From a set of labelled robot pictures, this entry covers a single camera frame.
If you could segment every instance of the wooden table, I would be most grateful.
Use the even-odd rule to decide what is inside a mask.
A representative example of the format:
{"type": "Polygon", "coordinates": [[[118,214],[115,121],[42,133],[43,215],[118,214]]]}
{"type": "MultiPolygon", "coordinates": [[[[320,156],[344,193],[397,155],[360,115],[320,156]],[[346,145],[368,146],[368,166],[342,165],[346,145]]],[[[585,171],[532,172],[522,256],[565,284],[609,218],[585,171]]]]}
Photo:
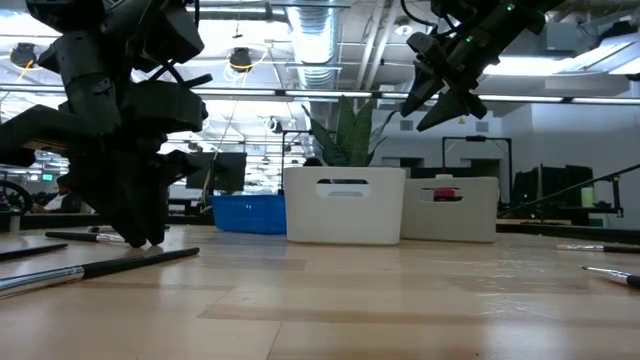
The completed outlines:
{"type": "MultiPolygon", "coordinates": [[[[59,242],[40,234],[0,247],[59,242]]],[[[163,247],[199,257],[0,300],[1,359],[640,358],[640,292],[579,269],[640,273],[640,257],[500,237],[332,247],[172,226],[163,247]]],[[[69,243],[0,263],[0,276],[144,252],[69,243]]]]}

